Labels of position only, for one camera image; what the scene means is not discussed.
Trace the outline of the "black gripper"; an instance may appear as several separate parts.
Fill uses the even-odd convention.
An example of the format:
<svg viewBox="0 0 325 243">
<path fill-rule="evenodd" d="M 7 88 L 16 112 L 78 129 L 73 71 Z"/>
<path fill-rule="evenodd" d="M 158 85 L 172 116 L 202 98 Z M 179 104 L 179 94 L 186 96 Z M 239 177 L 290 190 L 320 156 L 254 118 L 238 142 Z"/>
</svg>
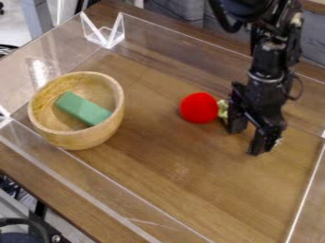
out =
<svg viewBox="0 0 325 243">
<path fill-rule="evenodd" d="M 241 133 L 247 123 L 255 126 L 254 138 L 250 141 L 247 154 L 257 156 L 270 152 L 282 140 L 286 129 L 282 107 L 291 90 L 293 76 L 267 79 L 258 74 L 249 74 L 247 84 L 233 82 L 227 109 L 227 131 Z"/>
</svg>

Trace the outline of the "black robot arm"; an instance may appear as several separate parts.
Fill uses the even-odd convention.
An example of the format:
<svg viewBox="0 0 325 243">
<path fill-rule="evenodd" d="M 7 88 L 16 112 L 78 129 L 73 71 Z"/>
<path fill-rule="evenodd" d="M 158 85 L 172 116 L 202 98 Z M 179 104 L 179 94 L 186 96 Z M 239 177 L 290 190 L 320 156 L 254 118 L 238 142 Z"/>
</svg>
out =
<svg viewBox="0 0 325 243">
<path fill-rule="evenodd" d="M 235 33 L 249 26 L 251 67 L 247 82 L 231 83 L 227 131 L 242 132 L 255 125 L 247 153 L 257 156 L 271 151 L 282 139 L 287 123 L 282 107 L 300 99 L 291 94 L 301 79 L 291 67 L 302 54 L 304 12 L 300 0 L 209 0 L 223 30 Z"/>
</svg>

